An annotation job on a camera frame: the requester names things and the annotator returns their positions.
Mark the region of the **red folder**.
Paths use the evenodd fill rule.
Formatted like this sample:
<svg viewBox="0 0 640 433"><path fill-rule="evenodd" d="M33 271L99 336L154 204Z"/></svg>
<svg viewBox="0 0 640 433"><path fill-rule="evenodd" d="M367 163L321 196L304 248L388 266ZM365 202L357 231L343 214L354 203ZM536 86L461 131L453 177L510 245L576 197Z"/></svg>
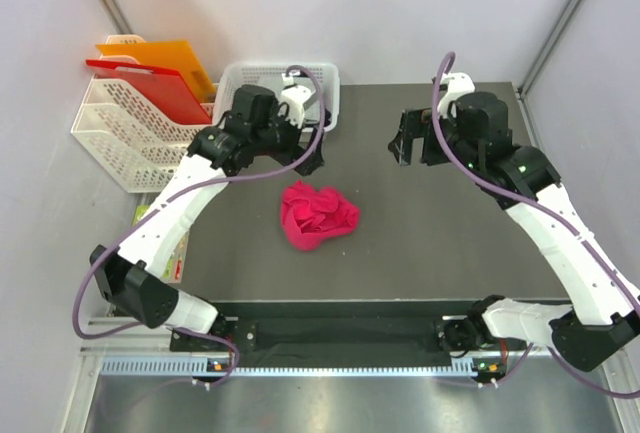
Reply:
<svg viewBox="0 0 640 433"><path fill-rule="evenodd" d="M87 59L85 63L100 78L126 81L174 123L212 123L211 115L177 70L99 59Z"/></svg>

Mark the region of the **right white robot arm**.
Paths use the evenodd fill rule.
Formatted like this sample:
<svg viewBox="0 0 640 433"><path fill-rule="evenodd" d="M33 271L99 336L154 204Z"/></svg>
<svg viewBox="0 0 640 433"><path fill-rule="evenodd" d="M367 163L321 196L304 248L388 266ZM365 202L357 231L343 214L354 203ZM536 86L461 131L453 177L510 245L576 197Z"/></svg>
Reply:
<svg viewBox="0 0 640 433"><path fill-rule="evenodd" d="M596 244L545 154L514 143L505 102L489 92L468 93L446 110L447 117L429 108L402 112L388 145L396 162L409 165L420 139L421 163L457 159L482 179L481 191L529 236L569 301L549 305L490 295L474 303L464 320L444 327L444 344L487 349L500 339L517 339L553 349L579 371L594 370L638 337L638 288Z"/></svg>

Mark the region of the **pink t shirt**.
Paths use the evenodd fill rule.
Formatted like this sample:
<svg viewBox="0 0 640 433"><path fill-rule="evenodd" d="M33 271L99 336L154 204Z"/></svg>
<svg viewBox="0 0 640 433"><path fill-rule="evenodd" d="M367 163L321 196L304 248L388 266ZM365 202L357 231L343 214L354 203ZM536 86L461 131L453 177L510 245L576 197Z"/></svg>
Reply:
<svg viewBox="0 0 640 433"><path fill-rule="evenodd" d="M359 221L360 209L336 188L316 189L297 181L281 195L280 224L286 239L298 250L312 251L328 240L349 235Z"/></svg>

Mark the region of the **orange folder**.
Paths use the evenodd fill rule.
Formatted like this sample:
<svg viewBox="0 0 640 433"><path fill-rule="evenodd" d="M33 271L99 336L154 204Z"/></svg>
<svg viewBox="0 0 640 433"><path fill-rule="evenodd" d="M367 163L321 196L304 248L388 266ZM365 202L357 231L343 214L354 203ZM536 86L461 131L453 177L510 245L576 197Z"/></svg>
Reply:
<svg viewBox="0 0 640 433"><path fill-rule="evenodd" d="M214 83L187 40L97 44L103 56L130 56L141 65L178 71L200 103L216 95Z"/></svg>

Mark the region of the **green treehouse book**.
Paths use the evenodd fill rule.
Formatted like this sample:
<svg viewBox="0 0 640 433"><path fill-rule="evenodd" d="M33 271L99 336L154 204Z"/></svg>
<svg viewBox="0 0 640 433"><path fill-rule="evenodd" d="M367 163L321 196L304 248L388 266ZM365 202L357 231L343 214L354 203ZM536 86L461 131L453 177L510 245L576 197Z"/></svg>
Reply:
<svg viewBox="0 0 640 433"><path fill-rule="evenodd" d="M138 205L133 215L132 224L137 224L145 216L148 209L148 205ZM171 254L166 264L165 271L161 276L161 279L165 283L179 284L182 282L186 262L188 239L189 232L186 232Z"/></svg>

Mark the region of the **aluminium frame rail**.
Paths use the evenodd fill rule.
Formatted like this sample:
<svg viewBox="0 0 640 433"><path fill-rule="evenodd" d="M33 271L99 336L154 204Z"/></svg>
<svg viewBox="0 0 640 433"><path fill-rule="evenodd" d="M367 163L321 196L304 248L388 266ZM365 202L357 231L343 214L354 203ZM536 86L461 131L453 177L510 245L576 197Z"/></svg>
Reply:
<svg viewBox="0 0 640 433"><path fill-rule="evenodd" d="M85 341L106 374L186 376L503 376L494 350L440 346L441 330L418 318L244 318L219 341L160 328Z"/></svg>

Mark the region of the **white laundry basket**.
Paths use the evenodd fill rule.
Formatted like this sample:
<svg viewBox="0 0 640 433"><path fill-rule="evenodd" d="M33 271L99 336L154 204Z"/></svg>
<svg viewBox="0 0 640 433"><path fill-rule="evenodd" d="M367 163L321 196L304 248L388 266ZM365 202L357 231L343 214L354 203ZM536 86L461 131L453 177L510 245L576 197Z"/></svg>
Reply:
<svg viewBox="0 0 640 433"><path fill-rule="evenodd" d="M213 121L217 123L224 113L231 111L235 100L241 104L247 102L250 93L265 93L283 101L282 91L286 84L300 84L311 91L314 85L311 79L299 70L302 65L313 73L318 81L325 103L326 133L337 127L340 113L341 81L336 65L327 62L237 62L225 68L214 101Z"/></svg>

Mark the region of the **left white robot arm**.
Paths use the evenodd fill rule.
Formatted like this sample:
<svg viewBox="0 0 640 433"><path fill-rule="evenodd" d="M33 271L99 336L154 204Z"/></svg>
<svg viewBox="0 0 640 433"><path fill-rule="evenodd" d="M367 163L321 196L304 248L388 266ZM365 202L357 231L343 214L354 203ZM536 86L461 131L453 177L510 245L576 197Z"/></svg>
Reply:
<svg viewBox="0 0 640 433"><path fill-rule="evenodd" d="M165 283L161 276L180 241L206 206L241 170L268 156L284 170L309 175L323 164L320 130L302 147L306 109L322 98L318 88L294 83L280 94L243 85L220 126L200 130L169 183L133 231L90 257L101 296L148 328L192 331L205 349L226 340L223 317L211 303Z"/></svg>

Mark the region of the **white file organizer rack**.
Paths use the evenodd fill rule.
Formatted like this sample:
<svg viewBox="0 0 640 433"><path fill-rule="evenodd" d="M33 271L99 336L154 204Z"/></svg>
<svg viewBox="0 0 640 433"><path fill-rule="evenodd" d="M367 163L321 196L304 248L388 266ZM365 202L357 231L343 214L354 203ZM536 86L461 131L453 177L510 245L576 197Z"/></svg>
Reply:
<svg viewBox="0 0 640 433"><path fill-rule="evenodd" d="M103 44L146 41L137 35L114 35ZM140 64L130 56L103 56L99 60ZM128 193L163 189L176 171L195 135L213 121L216 95L199 103L212 123L180 125L124 80L92 77L71 127L72 136Z"/></svg>

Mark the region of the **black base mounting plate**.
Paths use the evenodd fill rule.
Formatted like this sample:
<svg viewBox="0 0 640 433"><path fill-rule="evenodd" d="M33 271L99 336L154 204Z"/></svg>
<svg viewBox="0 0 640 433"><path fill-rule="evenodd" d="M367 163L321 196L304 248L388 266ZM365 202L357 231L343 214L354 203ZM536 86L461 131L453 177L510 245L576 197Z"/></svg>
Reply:
<svg viewBox="0 0 640 433"><path fill-rule="evenodd" d="M241 367L448 366L436 324L471 300L219 302Z"/></svg>

